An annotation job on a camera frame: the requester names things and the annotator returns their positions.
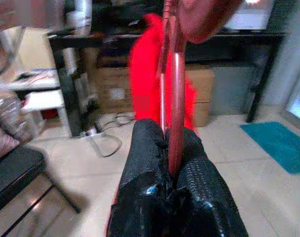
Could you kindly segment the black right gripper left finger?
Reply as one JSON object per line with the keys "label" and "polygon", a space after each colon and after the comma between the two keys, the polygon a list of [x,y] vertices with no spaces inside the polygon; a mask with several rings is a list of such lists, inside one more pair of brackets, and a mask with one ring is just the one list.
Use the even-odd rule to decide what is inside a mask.
{"label": "black right gripper left finger", "polygon": [[138,120],[111,206],[107,237],[165,237],[169,234],[170,181],[165,151],[160,126],[152,119]]}

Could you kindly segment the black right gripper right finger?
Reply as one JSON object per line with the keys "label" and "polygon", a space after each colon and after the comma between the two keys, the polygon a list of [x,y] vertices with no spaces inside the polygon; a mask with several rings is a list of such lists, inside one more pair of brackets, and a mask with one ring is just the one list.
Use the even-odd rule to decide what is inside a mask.
{"label": "black right gripper right finger", "polygon": [[202,140],[188,128],[183,135],[175,183],[183,199],[171,222],[170,237],[249,237],[230,189]]}

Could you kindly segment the red plastic clothes hanger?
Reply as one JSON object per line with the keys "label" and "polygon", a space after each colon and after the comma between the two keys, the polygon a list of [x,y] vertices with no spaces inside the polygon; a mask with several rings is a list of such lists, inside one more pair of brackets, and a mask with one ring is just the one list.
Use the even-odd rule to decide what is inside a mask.
{"label": "red plastic clothes hanger", "polygon": [[[163,42],[158,61],[160,123],[169,131],[168,165],[171,178],[181,168],[185,115],[185,48],[187,42],[203,43],[213,37],[243,0],[164,0]],[[166,119],[166,64],[171,59],[171,122]]]}

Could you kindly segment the brown cardboard box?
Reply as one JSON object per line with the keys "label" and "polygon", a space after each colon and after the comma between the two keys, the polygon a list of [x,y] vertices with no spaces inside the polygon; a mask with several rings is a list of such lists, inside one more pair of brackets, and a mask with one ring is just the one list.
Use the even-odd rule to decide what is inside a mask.
{"label": "brown cardboard box", "polygon": [[94,72],[94,81],[102,112],[133,111],[127,67],[97,68]]}
{"label": "brown cardboard box", "polygon": [[194,122],[196,127],[204,127],[209,116],[209,108],[215,78],[211,67],[193,64],[186,67],[189,79],[196,90]]}

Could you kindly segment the bright red garment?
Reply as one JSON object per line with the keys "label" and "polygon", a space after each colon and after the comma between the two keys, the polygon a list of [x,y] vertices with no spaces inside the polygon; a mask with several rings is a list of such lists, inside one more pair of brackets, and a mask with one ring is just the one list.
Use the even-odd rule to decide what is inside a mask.
{"label": "bright red garment", "polygon": [[[129,56],[132,104],[136,119],[152,119],[160,124],[160,79],[156,76],[156,72],[163,42],[163,21],[161,16],[155,13],[146,14],[143,19],[147,28],[132,46]],[[165,111],[168,126],[171,123],[171,78],[172,66],[169,52],[165,79]],[[195,127],[195,97],[196,90],[186,75],[184,126],[192,130]]]}

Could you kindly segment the teal floor mat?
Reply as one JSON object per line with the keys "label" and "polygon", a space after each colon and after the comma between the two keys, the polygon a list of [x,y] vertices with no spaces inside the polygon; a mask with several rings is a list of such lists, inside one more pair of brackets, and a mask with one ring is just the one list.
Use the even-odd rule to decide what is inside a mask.
{"label": "teal floor mat", "polygon": [[300,174],[300,137],[278,122],[241,125],[266,153],[290,174]]}

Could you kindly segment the grey storage box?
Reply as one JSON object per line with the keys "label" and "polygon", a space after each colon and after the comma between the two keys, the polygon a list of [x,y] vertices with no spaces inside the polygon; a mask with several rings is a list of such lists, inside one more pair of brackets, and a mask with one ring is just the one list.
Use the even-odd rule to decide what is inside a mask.
{"label": "grey storage box", "polygon": [[212,115],[240,115],[248,111],[253,67],[213,67]]}

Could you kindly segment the white shelf unit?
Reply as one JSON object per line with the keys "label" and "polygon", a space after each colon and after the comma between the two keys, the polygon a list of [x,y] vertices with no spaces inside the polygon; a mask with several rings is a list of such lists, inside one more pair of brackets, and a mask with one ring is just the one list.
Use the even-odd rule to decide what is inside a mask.
{"label": "white shelf unit", "polygon": [[0,90],[21,94],[22,111],[56,109],[63,126],[71,134],[66,108],[56,69],[36,69],[20,72],[12,82],[1,82]]}

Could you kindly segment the black chair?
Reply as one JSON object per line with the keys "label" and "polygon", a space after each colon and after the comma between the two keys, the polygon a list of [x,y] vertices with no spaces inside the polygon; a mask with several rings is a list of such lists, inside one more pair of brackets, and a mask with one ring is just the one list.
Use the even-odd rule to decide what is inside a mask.
{"label": "black chair", "polygon": [[29,208],[0,237],[7,237],[53,189],[63,196],[77,214],[81,212],[80,207],[72,201],[46,170],[46,160],[43,153],[24,146],[19,146],[0,158],[0,211],[40,175],[45,176],[51,185],[29,205]]}

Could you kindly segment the patterned sofa cushion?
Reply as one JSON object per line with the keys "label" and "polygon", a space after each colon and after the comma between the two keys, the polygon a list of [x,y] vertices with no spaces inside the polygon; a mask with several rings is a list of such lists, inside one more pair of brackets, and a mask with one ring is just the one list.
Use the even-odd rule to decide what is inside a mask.
{"label": "patterned sofa cushion", "polygon": [[20,108],[21,101],[17,97],[0,99],[0,158],[35,137]]}

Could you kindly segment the black desk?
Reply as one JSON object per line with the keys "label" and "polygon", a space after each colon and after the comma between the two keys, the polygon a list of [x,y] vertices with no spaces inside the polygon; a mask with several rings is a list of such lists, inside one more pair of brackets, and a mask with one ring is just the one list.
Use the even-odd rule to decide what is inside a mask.
{"label": "black desk", "polygon": [[[80,111],[78,92],[74,80],[80,77],[82,69],[75,75],[67,74],[63,50],[66,48],[101,48],[107,56],[126,56],[139,35],[111,35],[105,39],[95,36],[76,36],[67,31],[50,32],[46,35],[53,53],[60,89],[66,111],[66,126],[71,137],[80,137],[85,133],[87,118]],[[246,122],[255,120],[260,100],[268,83],[274,60],[277,56],[285,33],[242,32],[238,34],[216,34],[204,43],[189,43],[185,51],[186,63],[205,63],[212,66],[229,67],[250,64],[247,50],[258,46],[269,47],[267,61],[264,64],[259,84],[254,88],[255,96],[248,112]]]}

